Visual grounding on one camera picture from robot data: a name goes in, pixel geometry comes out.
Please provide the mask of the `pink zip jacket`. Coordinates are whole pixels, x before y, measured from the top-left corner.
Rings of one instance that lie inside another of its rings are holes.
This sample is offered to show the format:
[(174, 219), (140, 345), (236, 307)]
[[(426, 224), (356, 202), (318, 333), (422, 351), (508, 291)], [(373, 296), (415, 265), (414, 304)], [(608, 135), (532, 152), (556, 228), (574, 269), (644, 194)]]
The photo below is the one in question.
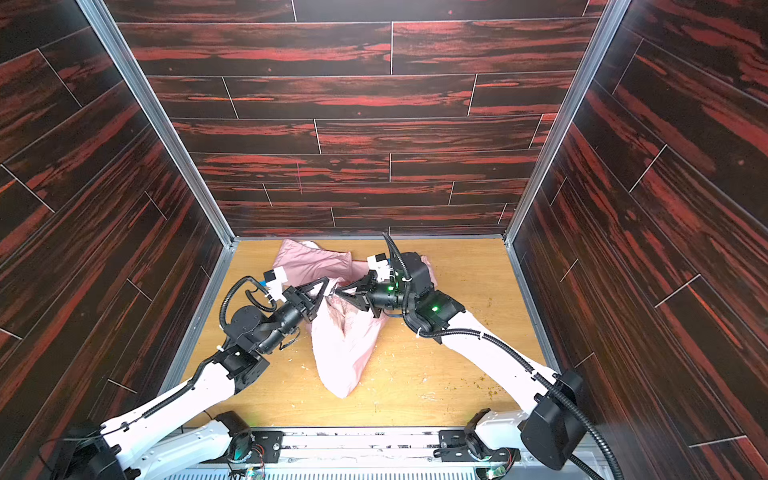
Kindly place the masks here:
[[(287, 275), (287, 283), (298, 287), (327, 277), (329, 286), (347, 285), (369, 271), (364, 261), (350, 252), (325, 250), (306, 241), (285, 240), (273, 263)], [(374, 317), (330, 294), (323, 299), (308, 330), (318, 375), (336, 397), (345, 398), (358, 386), (370, 360), (378, 336), (390, 317)]]

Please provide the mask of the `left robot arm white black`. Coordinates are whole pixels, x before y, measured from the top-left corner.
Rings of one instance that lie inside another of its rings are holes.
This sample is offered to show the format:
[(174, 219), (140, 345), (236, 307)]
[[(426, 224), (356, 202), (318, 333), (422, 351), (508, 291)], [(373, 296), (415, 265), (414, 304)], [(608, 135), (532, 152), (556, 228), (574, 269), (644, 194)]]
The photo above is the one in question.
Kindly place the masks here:
[(317, 316), (329, 280), (322, 277), (277, 294), (251, 276), (238, 280), (219, 311), (224, 345), (204, 359), (186, 382), (135, 409), (96, 425), (85, 422), (53, 440), (53, 479), (163, 479), (200, 462), (233, 452), (253, 453), (250, 427), (236, 414), (221, 414), (202, 427), (175, 435), (178, 427), (254, 384), (302, 322)]

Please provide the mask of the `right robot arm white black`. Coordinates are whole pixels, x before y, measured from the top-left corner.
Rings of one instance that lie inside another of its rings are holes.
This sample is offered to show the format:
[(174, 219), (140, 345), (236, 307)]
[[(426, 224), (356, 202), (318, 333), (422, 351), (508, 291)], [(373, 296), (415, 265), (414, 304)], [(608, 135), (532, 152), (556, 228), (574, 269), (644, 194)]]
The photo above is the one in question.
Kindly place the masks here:
[(503, 455), (508, 462), (520, 450), (552, 470), (572, 463), (592, 479), (598, 473), (575, 456), (587, 430), (564, 405), (577, 404), (583, 381), (572, 373), (560, 376), (493, 335), (453, 297), (441, 292), (426, 262), (414, 252), (372, 256), (369, 272), (336, 289), (337, 297), (374, 316), (401, 316), (418, 337), (432, 339), (462, 355), (507, 392), (519, 408), (478, 411), (467, 423), (462, 443), (477, 461)]

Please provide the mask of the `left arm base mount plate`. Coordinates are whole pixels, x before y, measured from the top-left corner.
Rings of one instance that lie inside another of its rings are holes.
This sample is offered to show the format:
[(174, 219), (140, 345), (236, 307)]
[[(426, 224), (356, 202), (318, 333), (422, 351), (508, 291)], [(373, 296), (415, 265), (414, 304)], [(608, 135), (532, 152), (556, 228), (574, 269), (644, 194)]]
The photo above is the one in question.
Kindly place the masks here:
[(225, 454), (231, 464), (276, 464), (282, 452), (284, 432), (252, 430), (235, 434)]

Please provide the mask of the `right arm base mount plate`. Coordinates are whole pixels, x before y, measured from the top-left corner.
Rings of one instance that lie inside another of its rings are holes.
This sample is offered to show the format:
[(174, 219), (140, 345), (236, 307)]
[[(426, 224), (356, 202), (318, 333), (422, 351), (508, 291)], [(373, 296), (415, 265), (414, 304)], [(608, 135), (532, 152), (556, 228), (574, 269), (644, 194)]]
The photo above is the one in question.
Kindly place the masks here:
[(512, 463), (521, 459), (518, 449), (502, 448), (491, 450), (480, 442), (475, 434), (467, 436), (463, 429), (438, 431), (438, 447), (433, 457), (442, 462), (504, 462)]

